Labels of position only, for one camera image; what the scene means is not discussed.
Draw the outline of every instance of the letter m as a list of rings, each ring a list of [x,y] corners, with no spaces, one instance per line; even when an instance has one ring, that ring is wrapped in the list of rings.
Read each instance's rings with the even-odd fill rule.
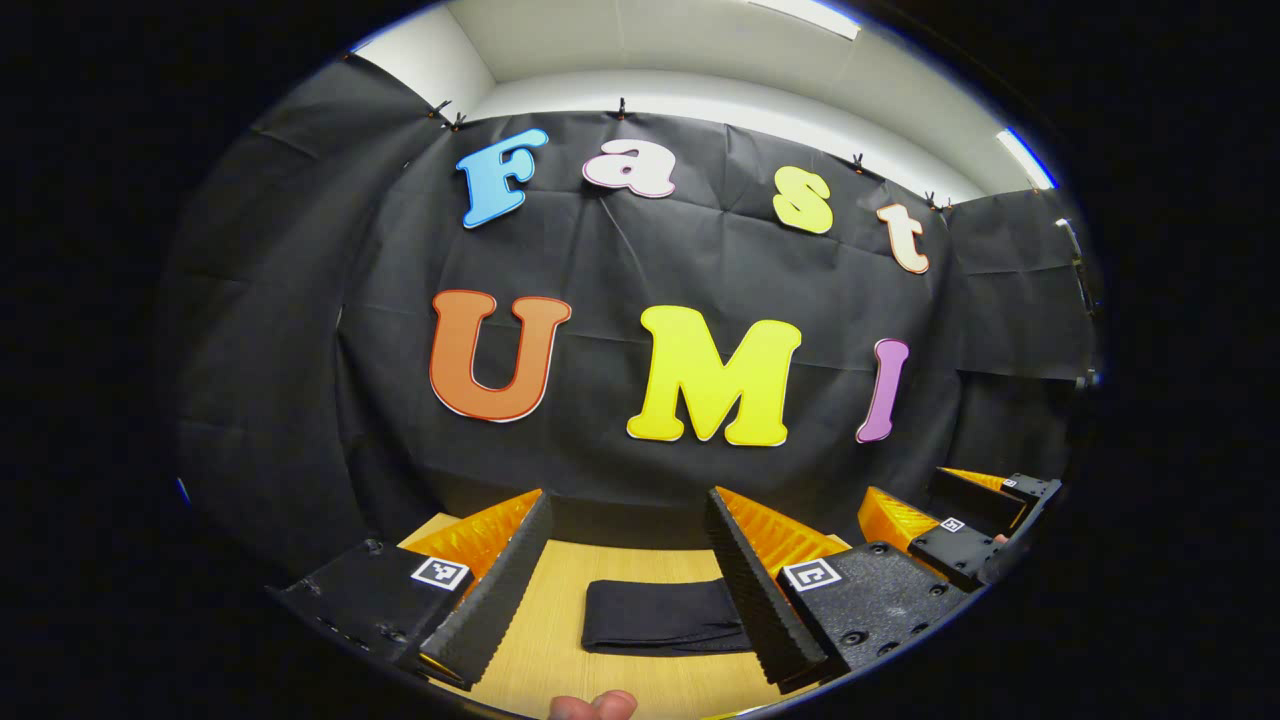
[[[800,347],[800,331],[781,320],[760,320],[728,363],[721,363],[703,314],[677,305],[657,305],[640,315],[653,334],[653,361],[644,407],[627,421],[635,438],[672,442],[685,433],[676,418],[684,393],[694,434],[705,442],[716,434],[739,397],[737,418],[724,429],[731,445],[772,447],[787,439],[782,402],[787,392],[791,354]]]

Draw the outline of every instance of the ceiling light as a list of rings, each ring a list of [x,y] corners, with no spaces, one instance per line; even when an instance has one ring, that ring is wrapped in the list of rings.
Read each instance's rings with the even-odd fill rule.
[[[858,37],[858,23],[840,10],[833,10],[814,0],[746,0],[750,5],[759,5],[771,10],[799,18],[809,24],[815,24],[831,31],[841,37],[852,40]]]
[[[1044,167],[1039,164],[1039,160],[1032,155],[1032,151],[1023,145],[1023,141],[1014,135],[1014,131],[1005,128],[996,133],[996,140],[998,140],[1006,150],[1018,160],[1018,164],[1023,167],[1027,172],[1027,177],[1032,183],[1039,190],[1053,190],[1053,181],[1050,179],[1048,173],[1044,172]]]

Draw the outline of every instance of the white wall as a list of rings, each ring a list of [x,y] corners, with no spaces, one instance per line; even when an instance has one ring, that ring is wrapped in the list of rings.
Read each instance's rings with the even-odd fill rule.
[[[444,5],[390,26],[356,54],[376,64],[433,106],[452,100],[444,113],[472,115],[494,88],[493,74]]]
[[[841,158],[861,152],[863,165],[869,170],[922,196],[936,192],[938,202],[948,197],[961,202],[988,195],[951,165],[870,120],[763,85],[712,76],[659,70],[541,76],[498,85],[467,117],[609,110],[618,106],[618,97],[626,97],[627,111],[737,126]]]

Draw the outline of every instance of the wooden surface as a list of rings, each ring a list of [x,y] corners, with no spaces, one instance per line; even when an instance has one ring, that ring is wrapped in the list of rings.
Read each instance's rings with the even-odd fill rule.
[[[401,547],[456,521],[457,518],[436,515],[404,538]],[[695,583],[719,577],[710,550],[627,550],[548,541],[484,678],[466,693],[431,682],[531,717],[547,717],[554,696],[590,701],[605,691],[625,689],[640,702],[634,720],[724,715],[771,705],[814,687],[780,694],[776,685],[764,680],[754,652],[632,657],[582,650],[586,585],[593,580]]]

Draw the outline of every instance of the white ceiling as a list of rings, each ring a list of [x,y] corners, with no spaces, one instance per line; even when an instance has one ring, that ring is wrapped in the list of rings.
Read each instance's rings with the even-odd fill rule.
[[[986,192],[1030,187],[996,141],[997,118],[865,23],[850,41],[745,0],[457,0],[448,9],[498,83],[604,69],[740,79],[872,120]]]

